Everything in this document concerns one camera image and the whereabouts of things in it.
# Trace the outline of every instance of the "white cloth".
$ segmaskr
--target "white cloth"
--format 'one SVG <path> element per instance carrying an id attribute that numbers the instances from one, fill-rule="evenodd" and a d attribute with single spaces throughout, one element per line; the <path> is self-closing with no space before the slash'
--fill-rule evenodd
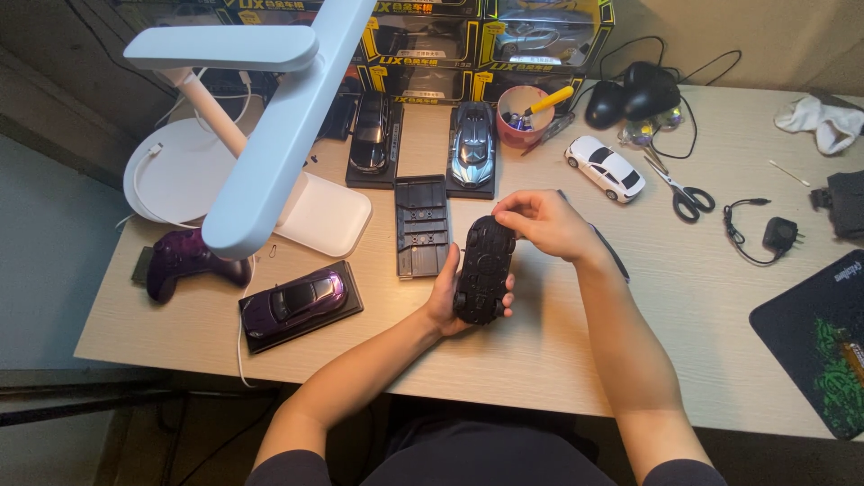
<path id="1" fill-rule="evenodd" d="M 784 106 L 774 115 L 774 124 L 783 131 L 815 131 L 816 147 L 831 155 L 849 147 L 864 126 L 864 112 L 823 105 L 807 95 Z"/>

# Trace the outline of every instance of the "hand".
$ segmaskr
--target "hand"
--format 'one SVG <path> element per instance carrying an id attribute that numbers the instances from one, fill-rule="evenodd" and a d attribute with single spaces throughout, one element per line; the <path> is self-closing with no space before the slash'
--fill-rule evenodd
<path id="1" fill-rule="evenodd" d="M 570 263 L 608 253 L 591 226 L 555 190 L 516 191 L 501 200 L 492 214 L 541 252 Z"/>
<path id="2" fill-rule="evenodd" d="M 423 305 L 421 311 L 426 313 L 426 316 L 432 321 L 435 327 L 441 332 L 442 336 L 452 336 L 462 330 L 471 327 L 471 324 L 465 323 L 453 313 L 453 295 L 456 293 L 456 283 L 459 281 L 459 274 L 456 268 L 459 267 L 459 246 L 455 243 L 450 244 L 450 251 L 447 254 L 447 261 L 444 262 L 444 268 L 438 277 L 435 279 L 435 286 L 432 287 L 432 295 L 429 296 L 429 301 Z M 510 306 L 513 304 L 513 285 L 516 279 L 511 273 L 507 276 L 506 287 L 507 294 L 501 299 L 504 304 L 504 317 L 513 315 L 513 310 Z"/>

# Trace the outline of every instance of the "yellow handle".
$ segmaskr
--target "yellow handle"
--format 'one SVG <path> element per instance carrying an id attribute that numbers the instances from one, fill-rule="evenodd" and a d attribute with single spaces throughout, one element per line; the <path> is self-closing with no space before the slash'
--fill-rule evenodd
<path id="1" fill-rule="evenodd" d="M 525 116 L 539 113 L 546 108 L 549 108 L 550 106 L 557 105 L 558 103 L 564 101 L 571 96 L 573 96 L 573 87 L 565 86 L 558 91 L 552 93 L 551 95 L 547 96 L 546 98 L 543 98 L 537 103 L 531 105 L 531 108 L 529 108 L 528 111 L 525 112 Z"/>

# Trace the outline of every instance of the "game controller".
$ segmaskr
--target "game controller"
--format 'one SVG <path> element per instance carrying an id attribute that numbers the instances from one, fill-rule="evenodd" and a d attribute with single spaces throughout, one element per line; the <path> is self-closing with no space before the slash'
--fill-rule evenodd
<path id="1" fill-rule="evenodd" d="M 459 319 L 482 326 L 504 315 L 510 257 L 515 249 L 516 233 L 499 225 L 494 216 L 483 216 L 471 225 L 453 295 L 453 310 Z"/>
<path id="2" fill-rule="evenodd" d="M 177 278 L 214 272 L 240 288 L 252 280 L 249 259 L 225 261 L 214 255 L 201 238 L 201 228 L 172 231 L 153 245 L 147 268 L 147 294 L 159 304 L 174 295 Z"/>

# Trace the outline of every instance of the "white model car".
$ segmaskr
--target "white model car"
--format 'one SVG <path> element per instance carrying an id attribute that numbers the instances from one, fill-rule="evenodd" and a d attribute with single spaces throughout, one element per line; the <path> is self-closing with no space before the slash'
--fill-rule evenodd
<path id="1" fill-rule="evenodd" d="M 589 135 L 574 140 L 564 157 L 613 201 L 630 202 L 645 187 L 645 178 L 629 162 Z"/>

